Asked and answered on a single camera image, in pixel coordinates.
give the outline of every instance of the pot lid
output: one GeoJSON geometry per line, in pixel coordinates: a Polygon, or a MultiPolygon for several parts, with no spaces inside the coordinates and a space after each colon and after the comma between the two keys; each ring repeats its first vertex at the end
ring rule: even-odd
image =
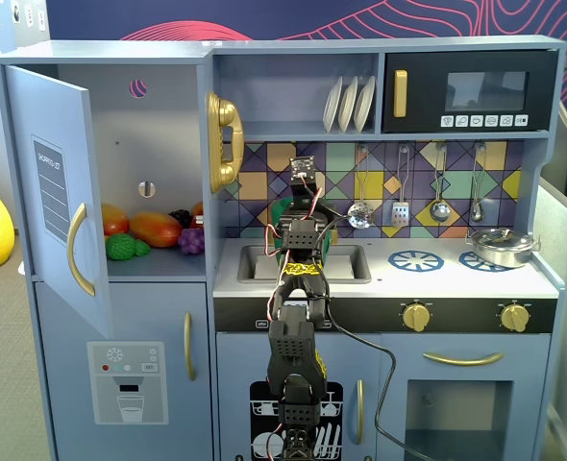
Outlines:
{"type": "Polygon", "coordinates": [[[500,252],[524,252],[535,245],[532,237],[512,229],[478,230],[472,234],[472,241],[500,252]]]}

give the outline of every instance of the oven window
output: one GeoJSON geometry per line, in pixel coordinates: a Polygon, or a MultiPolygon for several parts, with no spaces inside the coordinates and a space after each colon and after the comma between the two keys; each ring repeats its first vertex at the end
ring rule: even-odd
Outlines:
{"type": "Polygon", "coordinates": [[[525,106],[527,72],[448,74],[446,110],[520,110],[525,106]]]}
{"type": "Polygon", "coordinates": [[[410,380],[406,443],[433,459],[501,460],[511,398],[512,381],[410,380]]]}

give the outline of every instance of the play kitchen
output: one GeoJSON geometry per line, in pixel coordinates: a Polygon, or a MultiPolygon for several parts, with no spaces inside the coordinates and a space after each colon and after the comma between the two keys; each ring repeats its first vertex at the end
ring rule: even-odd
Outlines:
{"type": "Polygon", "coordinates": [[[53,459],[283,459],[271,321],[328,303],[308,459],[537,461],[564,286],[533,215],[565,44],[170,45],[0,57],[53,459]],[[328,284],[273,310],[302,275],[328,284]]]}

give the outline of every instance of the robotic arm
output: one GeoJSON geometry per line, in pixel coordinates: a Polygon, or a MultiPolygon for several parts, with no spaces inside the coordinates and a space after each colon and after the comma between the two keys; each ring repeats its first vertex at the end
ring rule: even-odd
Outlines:
{"type": "Polygon", "coordinates": [[[314,264],[322,265],[324,237],[337,214],[316,197],[313,157],[293,159],[291,169],[293,202],[276,227],[282,272],[268,334],[268,383],[286,433],[282,461],[314,459],[320,401],[327,395],[326,367],[315,348],[315,330],[325,319],[326,287],[314,264]],[[307,306],[286,303],[296,289],[305,292],[307,306]]]}

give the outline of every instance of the gray floor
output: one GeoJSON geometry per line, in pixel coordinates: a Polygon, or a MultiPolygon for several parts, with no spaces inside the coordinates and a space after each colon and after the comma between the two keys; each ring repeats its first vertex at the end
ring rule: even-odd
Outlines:
{"type": "MultiPolygon", "coordinates": [[[[21,260],[17,244],[0,266],[0,461],[47,461],[25,280],[17,272],[21,260]]],[[[550,432],[542,461],[565,461],[550,432]]]]}

